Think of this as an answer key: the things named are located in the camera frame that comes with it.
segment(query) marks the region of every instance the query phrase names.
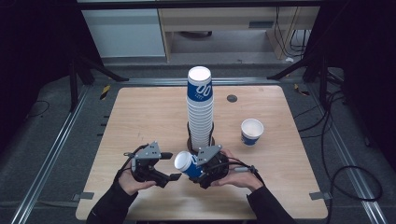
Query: gray floor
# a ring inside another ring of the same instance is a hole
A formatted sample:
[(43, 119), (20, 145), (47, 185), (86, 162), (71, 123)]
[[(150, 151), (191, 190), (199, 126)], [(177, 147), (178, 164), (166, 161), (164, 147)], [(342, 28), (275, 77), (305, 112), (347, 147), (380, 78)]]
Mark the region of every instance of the gray floor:
[[(191, 39), (183, 35), (176, 37), (173, 56), (169, 64), (135, 64), (134, 66), (109, 66), (115, 73), (130, 78), (145, 77), (185, 77), (188, 69), (195, 65), (208, 66), (214, 78), (221, 77), (268, 77), (280, 72), (290, 63), (275, 59), (268, 41), (262, 32), (241, 34), (238, 32), (214, 32), (209, 38)], [(305, 84), (301, 80), (304, 69), (290, 74), (277, 83), (285, 92), (293, 116), (314, 107), (317, 101), (314, 97), (318, 84)], [(118, 89), (129, 85), (115, 83), (100, 73), (95, 73), (95, 83), (88, 87), (79, 86), (80, 91), (88, 90), (86, 100), (77, 116), (67, 140), (62, 146), (59, 156), (43, 189), (38, 195), (38, 203), (33, 208), (26, 223), (83, 223), (75, 217), (76, 208), (71, 198), (84, 189), (92, 162), (105, 130), (106, 116), (110, 115), (117, 97)], [(294, 89), (297, 83), (301, 91), (309, 91), (303, 95)], [(111, 84), (105, 100), (100, 100), (102, 89)], [(339, 88), (329, 85), (330, 91)], [(41, 165), (56, 141), (64, 121), (69, 116), (70, 93), (67, 77), (49, 83), (42, 89), (37, 102), (13, 138), (5, 154), (0, 159), (0, 223), (9, 223), (28, 189), (35, 181)], [(298, 129), (310, 126), (321, 118), (319, 107), (295, 119)], [(378, 201), (381, 211), (388, 223), (396, 223), (396, 175), (390, 169), (380, 150), (367, 147), (364, 135), (342, 100), (332, 107), (333, 128), (342, 136), (355, 162), (370, 172), (381, 182), (384, 189), (383, 197)], [(327, 192), (330, 181), (324, 174), (321, 162), (320, 137), (309, 137), (320, 134), (322, 125), (301, 133), (308, 159), (314, 170), (320, 189)], [(324, 152), (329, 171), (333, 174), (343, 165), (332, 132), (326, 132), (324, 137)], [(376, 193), (373, 180), (365, 177), (367, 183)], [(342, 174), (337, 177), (337, 184), (343, 189), (354, 192), (349, 176)], [(62, 202), (61, 206), (48, 206), (44, 203)], [(325, 220), (298, 220), (299, 223), (325, 223)], [(348, 198), (336, 190), (333, 194), (333, 209), (331, 223), (382, 223), (370, 220), (361, 201)]]

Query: wooden table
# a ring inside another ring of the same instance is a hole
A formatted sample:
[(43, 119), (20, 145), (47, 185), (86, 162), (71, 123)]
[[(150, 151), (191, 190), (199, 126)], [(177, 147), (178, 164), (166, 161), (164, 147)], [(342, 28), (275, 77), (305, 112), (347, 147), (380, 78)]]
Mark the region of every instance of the wooden table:
[[(121, 89), (94, 160), (85, 192), (92, 200), (81, 199), (77, 218), (86, 219), (92, 207), (110, 187), (115, 173), (126, 161), (124, 152), (157, 140), (161, 152), (173, 152), (169, 161), (159, 161), (156, 169), (167, 175), (177, 173), (174, 159), (187, 150), (186, 87)], [(227, 96), (234, 94), (237, 102)], [(304, 146), (282, 89), (278, 86), (215, 86), (213, 136), (241, 161), (259, 170), (269, 190), (294, 218), (325, 218), (323, 200), (312, 201), (318, 183), (306, 157)], [(254, 147), (240, 139), (244, 119), (260, 120), (263, 136)], [(141, 190), (127, 219), (255, 219), (247, 189), (234, 186), (201, 189), (186, 175), (162, 189)]]

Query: wire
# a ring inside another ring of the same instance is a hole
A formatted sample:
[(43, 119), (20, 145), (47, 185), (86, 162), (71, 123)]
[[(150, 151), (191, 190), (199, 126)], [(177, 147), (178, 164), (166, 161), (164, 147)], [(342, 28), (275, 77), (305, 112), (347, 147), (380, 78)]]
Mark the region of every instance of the wire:
[(27, 118), (40, 116), (40, 115), (44, 114), (50, 108), (50, 103), (48, 101), (42, 100), (42, 101), (36, 101), (36, 103), (46, 103), (47, 107), (44, 109), (44, 111), (42, 111), (42, 112), (40, 112), (38, 114), (35, 114), (35, 115), (29, 115)]
[(296, 118), (300, 117), (301, 115), (306, 114), (306, 113), (308, 113), (309, 111), (311, 111), (311, 110), (313, 110), (313, 109), (315, 109), (315, 108), (317, 108), (317, 107), (319, 107), (319, 105), (315, 105), (314, 107), (305, 110), (304, 112), (302, 112), (302, 113), (300, 113), (300, 114), (294, 116), (293, 118), (296, 119)]
[(249, 171), (251, 173), (253, 173), (265, 186), (264, 180), (259, 175), (259, 171), (253, 165), (249, 166), (249, 165), (245, 164), (244, 162), (242, 162), (242, 161), (240, 161), (240, 160), (238, 160), (236, 158), (232, 158), (232, 157), (227, 157), (227, 159), (228, 160), (235, 160), (235, 161), (224, 162), (224, 163), (220, 163), (220, 164), (211, 166), (211, 167), (207, 168), (206, 171), (211, 171), (211, 170), (214, 170), (216, 168), (219, 168), (221, 166), (226, 166), (226, 165), (240, 165), (240, 166), (244, 166), (244, 167), (247, 167), (249, 169)]
[[(328, 110), (327, 110), (328, 113), (327, 113), (325, 122), (324, 122), (324, 124), (323, 124), (322, 131), (321, 131), (321, 137), (320, 137), (320, 152), (321, 152), (321, 159), (322, 159), (322, 163), (323, 163), (323, 168), (324, 168), (324, 170), (325, 170), (326, 176), (327, 176), (327, 177), (329, 178), (329, 180), (331, 181), (330, 194), (332, 195), (334, 188), (336, 188), (336, 189), (338, 189), (341, 193), (343, 193), (344, 195), (346, 195), (347, 197), (349, 197), (349, 198), (351, 198), (351, 199), (359, 200), (359, 201), (364, 201), (364, 202), (375, 202), (375, 201), (379, 200), (379, 199), (382, 197), (383, 189), (382, 189), (382, 185), (381, 185), (381, 183), (379, 182), (379, 180), (378, 180), (372, 173), (370, 173), (368, 170), (366, 170), (366, 169), (364, 169), (364, 168), (361, 168), (361, 167), (359, 167), (359, 166), (355, 166), (355, 165), (347, 165), (347, 166), (342, 166), (341, 168), (339, 168), (339, 169), (334, 173), (334, 175), (330, 175), (330, 173), (329, 173), (329, 170), (328, 170), (328, 167), (327, 167), (327, 164), (326, 164), (326, 160), (325, 160), (325, 156), (324, 156), (324, 134), (325, 134), (325, 130), (326, 130), (326, 126), (327, 126), (327, 123), (328, 123), (328, 121), (329, 121), (329, 118), (332, 116), (332, 103), (335, 102), (335, 101), (338, 100), (338, 99), (341, 99), (341, 97), (340, 97), (340, 98), (337, 98), (337, 99), (334, 100), (334, 99), (333, 99), (334, 96), (335, 96), (335, 94), (332, 94), (332, 95), (329, 97), (329, 99), (328, 99), (328, 102), (329, 102), (329, 104), (328, 104)], [(369, 175), (369, 176), (375, 181), (375, 183), (376, 183), (376, 184), (378, 185), (378, 187), (379, 187), (379, 192), (378, 192), (378, 194), (377, 194), (374, 198), (362, 198), (362, 197), (358, 197), (358, 196), (355, 196), (355, 195), (353, 195), (353, 194), (350, 194), (350, 193), (348, 193), (346, 190), (344, 190), (344, 189), (340, 188), (338, 185), (336, 185), (336, 184), (335, 184), (335, 179), (336, 179), (336, 177), (337, 177), (339, 174), (341, 174), (341, 172), (344, 171), (345, 169), (358, 169), (358, 170), (363, 171), (363, 172), (366, 173), (367, 175)], [(332, 203), (333, 203), (333, 200), (330, 199), (329, 211), (328, 211), (328, 212), (329, 212), (329, 215), (327, 216), (327, 220), (326, 220), (326, 223), (327, 223), (327, 224), (330, 223), (330, 221), (331, 221), (331, 219), (332, 219)]]
[[(337, 99), (335, 99), (335, 100), (333, 99), (333, 97), (334, 97), (336, 94), (340, 93), (340, 92), (341, 92), (341, 91), (335, 91), (334, 93), (332, 93), (332, 94), (330, 95), (330, 97), (329, 97), (329, 99), (331, 99), (331, 101), (330, 101), (330, 102), (327, 102), (326, 105), (332, 104), (333, 102), (335, 102), (335, 101), (337, 101), (337, 100), (339, 100), (339, 99), (344, 98), (344, 97), (339, 97), (339, 98), (337, 98)], [(312, 109), (314, 109), (314, 108), (316, 108), (316, 107), (318, 107), (318, 105), (314, 106), (313, 108), (308, 109), (307, 111), (311, 111)], [(302, 133), (302, 132), (305, 132), (305, 131), (307, 131), (307, 130), (310, 130), (310, 129), (313, 129), (313, 128), (317, 127), (317, 126), (326, 118), (326, 116), (328, 115), (328, 112), (329, 112), (329, 110), (326, 110), (325, 113), (323, 114), (323, 116), (321, 117), (320, 120), (318, 120), (316, 123), (314, 123), (313, 125), (311, 125), (311, 126), (309, 126), (309, 127), (306, 127), (306, 128), (301, 129), (301, 130), (298, 130), (298, 132), (299, 132), (299, 133)]]
[(302, 52), (301, 56), (303, 56), (303, 55), (304, 55), (304, 52), (305, 52), (305, 47), (306, 47), (305, 38), (306, 38), (306, 32), (307, 32), (307, 30), (304, 30), (303, 44), (302, 44), (302, 45), (293, 45), (293, 44), (291, 43), (291, 41), (292, 41), (292, 39), (294, 38), (294, 36), (296, 36), (296, 41), (297, 41), (297, 43), (300, 44), (300, 41), (298, 40), (298, 36), (297, 36), (298, 32), (299, 32), (298, 30), (294, 30), (294, 31), (293, 31), (293, 34), (291, 35), (291, 39), (290, 39), (289, 45), (290, 45), (290, 49), (292, 49), (292, 50), (294, 50), (294, 51), (297, 51), (297, 52)]
[(116, 176), (114, 177), (114, 181), (113, 181), (113, 182), (118, 181), (119, 178), (120, 178), (120, 176), (121, 176), (121, 174), (122, 174), (124, 171), (128, 170), (128, 169), (131, 169), (131, 174), (134, 173), (133, 170), (132, 170), (132, 166), (131, 166), (131, 167), (128, 167), (128, 168), (125, 168), (125, 167), (126, 167), (126, 165), (128, 164), (128, 162), (129, 162), (132, 158), (134, 158), (134, 155), (135, 155), (140, 149), (143, 149), (143, 148), (147, 147), (148, 145), (149, 145), (149, 144), (145, 144), (145, 145), (142, 145), (142, 146), (138, 147), (137, 149), (134, 150), (133, 153), (124, 153), (125, 156), (128, 156), (128, 160), (126, 160), (126, 162), (122, 165), (122, 167), (117, 171), (117, 174), (116, 174)]
[[(331, 127), (332, 127), (332, 123), (330, 124), (329, 128), (324, 133), (327, 133)], [(322, 136), (322, 133), (317, 134), (317, 135), (302, 136), (301, 138), (304, 139), (304, 138), (314, 138), (314, 137), (321, 137), (321, 136)]]
[[(283, 54), (285, 54), (286, 56), (288, 56), (288, 57), (298, 57), (298, 56), (301, 56), (302, 54), (295, 55), (295, 54), (288, 53), (287, 48), (286, 48), (286, 45), (285, 45), (285, 41), (284, 41), (284, 39), (283, 39), (282, 32), (281, 32), (281, 30), (280, 30), (280, 26), (279, 26), (279, 22), (278, 22), (278, 21), (279, 21), (279, 7), (276, 7), (276, 22), (275, 22), (275, 26), (274, 26), (274, 36), (275, 36), (275, 39), (276, 39), (277, 44), (280, 46), (280, 48), (281, 48)], [(279, 35), (280, 35), (281, 41), (279, 41), (279, 39), (278, 39), (277, 36), (276, 36), (276, 28), (277, 28), (277, 30), (279, 31)]]

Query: cup rim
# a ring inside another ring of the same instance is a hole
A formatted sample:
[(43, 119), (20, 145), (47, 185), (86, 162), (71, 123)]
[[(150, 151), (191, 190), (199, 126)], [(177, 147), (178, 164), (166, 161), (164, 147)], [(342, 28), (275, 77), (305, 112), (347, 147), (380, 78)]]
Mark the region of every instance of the cup rim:
[[(195, 79), (194, 77), (197, 76), (198, 73), (196, 73), (197, 71), (202, 71), (201, 73), (199, 73), (199, 75), (205, 75), (204, 78), (205, 79)], [(189, 75), (188, 75), (188, 80), (191, 80), (192, 82), (205, 82), (208, 79), (210, 79), (212, 77), (212, 73), (210, 72), (210, 70), (207, 67), (204, 66), (194, 66), (189, 70)]]
[[(178, 159), (180, 159), (181, 156), (183, 156), (182, 159), (184, 159), (184, 164), (180, 165), (180, 163), (177, 164), (177, 162), (179, 161)], [(190, 167), (191, 160), (192, 158), (190, 152), (180, 151), (175, 158), (175, 168), (177, 168), (180, 172), (184, 172)]]
[(211, 113), (206, 114), (206, 115), (194, 115), (194, 114), (189, 113), (188, 116), (189, 116), (189, 119), (193, 118), (193, 119), (199, 119), (199, 120), (207, 120), (207, 119), (213, 118), (213, 115)]
[[(260, 134), (250, 135), (250, 134), (247, 134), (244, 132), (244, 124), (249, 121), (254, 121), (256, 124), (259, 124), (259, 127), (261, 128)], [(245, 119), (241, 124), (241, 131), (242, 131), (242, 134), (245, 135), (246, 137), (251, 137), (253, 139), (256, 139), (256, 138), (259, 138), (264, 133), (264, 125), (262, 125), (262, 123), (257, 119)]]

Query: power cord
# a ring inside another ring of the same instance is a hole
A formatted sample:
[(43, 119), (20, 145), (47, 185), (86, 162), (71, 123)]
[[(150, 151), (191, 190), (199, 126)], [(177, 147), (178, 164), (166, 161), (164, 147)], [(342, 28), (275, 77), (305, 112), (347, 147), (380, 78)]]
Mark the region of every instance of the power cord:
[(236, 158), (232, 158), (232, 157), (227, 157), (227, 159), (228, 160), (235, 160), (235, 161), (224, 162), (224, 163), (220, 163), (220, 164), (211, 166), (211, 167), (209, 167), (207, 169), (207, 171), (214, 170), (214, 169), (217, 169), (217, 168), (222, 167), (222, 166), (240, 165), (240, 166), (246, 168), (246, 170), (241, 170), (241, 172), (250, 171), (251, 173), (253, 173), (264, 184), (264, 180), (259, 175), (259, 171), (253, 165), (249, 166), (249, 165), (245, 164), (244, 162), (242, 162), (242, 161), (240, 161), (240, 160), (238, 160)]
[[(276, 7), (276, 22), (275, 22), (275, 26), (274, 26), (274, 36), (276, 39), (277, 44), (280, 46), (280, 48), (282, 49), (282, 53), (285, 54), (288, 57), (299, 57), (302, 56), (303, 54), (291, 54), (287, 51), (286, 45), (285, 45), (285, 41), (283, 39), (283, 35), (282, 32), (280, 30), (280, 26), (279, 26), (279, 10), (280, 7)], [(277, 38), (276, 36), (276, 28), (279, 31), (279, 35), (280, 35), (280, 40)]]
[(42, 111), (38, 114), (28, 115), (27, 118), (33, 118), (33, 117), (40, 116), (40, 115), (44, 114), (50, 108), (50, 103), (48, 101), (40, 100), (40, 101), (36, 101), (36, 103), (46, 103), (47, 107), (44, 109), (44, 111)]
[[(351, 198), (351, 199), (354, 199), (354, 200), (358, 200), (358, 201), (364, 201), (364, 202), (376, 202), (382, 197), (383, 189), (382, 189), (382, 185), (379, 182), (379, 180), (371, 172), (369, 172), (368, 170), (366, 170), (366, 169), (364, 169), (362, 167), (356, 166), (356, 165), (346, 165), (346, 166), (342, 166), (342, 167), (338, 168), (333, 175), (330, 175), (330, 173), (329, 173), (329, 170), (328, 170), (328, 167), (327, 167), (327, 164), (326, 164), (326, 161), (325, 161), (325, 156), (324, 156), (324, 134), (327, 131), (329, 131), (330, 128), (332, 127), (332, 122), (331, 122), (330, 125), (328, 125), (329, 119), (332, 118), (332, 104), (334, 102), (336, 102), (337, 100), (344, 99), (344, 96), (334, 99), (334, 97), (337, 94), (339, 94), (339, 93), (341, 93), (341, 91), (336, 91), (336, 92), (332, 93), (327, 98), (326, 106), (325, 106), (325, 108), (327, 108), (327, 109), (325, 110), (323, 117), (318, 122), (316, 122), (314, 125), (311, 125), (310, 127), (307, 127), (307, 128), (304, 128), (304, 129), (300, 130), (299, 132), (303, 132), (303, 131), (309, 130), (309, 129), (313, 128), (313, 127), (316, 127), (324, 120), (324, 124), (322, 126), (320, 134), (319, 135), (315, 135), (315, 136), (308, 136), (308, 137), (320, 136), (320, 153), (321, 153), (322, 165), (324, 167), (326, 176), (329, 178), (329, 180), (331, 182), (330, 194), (333, 195), (334, 189), (338, 189), (342, 194), (346, 195), (348, 198)], [(303, 115), (303, 114), (305, 114), (305, 113), (307, 113), (309, 111), (312, 111), (313, 109), (315, 109), (317, 107), (318, 107), (318, 105), (316, 105), (314, 107), (311, 107), (308, 110), (296, 115), (294, 118), (296, 119), (299, 116), (301, 116), (301, 115)], [(374, 198), (362, 198), (362, 197), (355, 196), (355, 195), (353, 195), (351, 193), (348, 193), (346, 190), (342, 189), (341, 187), (339, 187), (338, 185), (335, 184), (336, 177), (339, 176), (343, 171), (345, 171), (347, 169), (360, 170), (360, 171), (366, 173), (368, 176), (371, 177), (371, 179), (374, 180), (374, 182), (376, 183), (377, 188), (378, 188), (378, 193), (374, 196)], [(327, 220), (326, 220), (327, 224), (329, 224), (331, 219), (332, 219), (332, 206), (333, 206), (333, 199), (330, 199), (330, 201), (329, 201), (329, 211), (328, 211), (329, 215), (327, 216)]]
[[(336, 93), (339, 93), (339, 91), (335, 92), (334, 94), (332, 94), (329, 97), (329, 100), (327, 102), (330, 102), (328, 104), (328, 110), (327, 110), (327, 115), (326, 115), (326, 119), (325, 122), (323, 124), (322, 130), (321, 130), (321, 137), (320, 137), (320, 152), (321, 152), (321, 159), (322, 159), (322, 163), (323, 163), (323, 168), (325, 170), (326, 176), (329, 178), (329, 180), (331, 181), (331, 186), (330, 186), (330, 194), (332, 195), (334, 188), (338, 189), (341, 193), (343, 193), (344, 195), (346, 195), (348, 198), (354, 199), (354, 200), (359, 200), (359, 201), (364, 201), (364, 202), (375, 202), (378, 201), (383, 194), (383, 189), (382, 189), (382, 185), (379, 182), (379, 180), (372, 174), (370, 173), (368, 170), (359, 167), (359, 166), (355, 166), (355, 165), (346, 165), (346, 166), (342, 166), (340, 167), (335, 173), (334, 175), (330, 175), (328, 167), (326, 165), (326, 161), (325, 161), (325, 156), (324, 156), (324, 134), (325, 134), (325, 130), (326, 130), (326, 126), (327, 123), (329, 121), (329, 118), (332, 116), (332, 103), (334, 102), (334, 96), (336, 95)], [(362, 197), (358, 197), (355, 196), (353, 194), (348, 193), (346, 190), (342, 189), (341, 187), (339, 187), (338, 185), (335, 184), (335, 179), (336, 177), (341, 174), (342, 171), (346, 170), (346, 169), (358, 169), (363, 171), (364, 173), (366, 173), (367, 175), (369, 175), (374, 181), (375, 183), (378, 185), (379, 188), (379, 192), (378, 194), (374, 197), (374, 198), (362, 198)], [(332, 218), (332, 203), (333, 200), (330, 199), (329, 202), (329, 215), (327, 216), (327, 220), (326, 223), (329, 224)]]

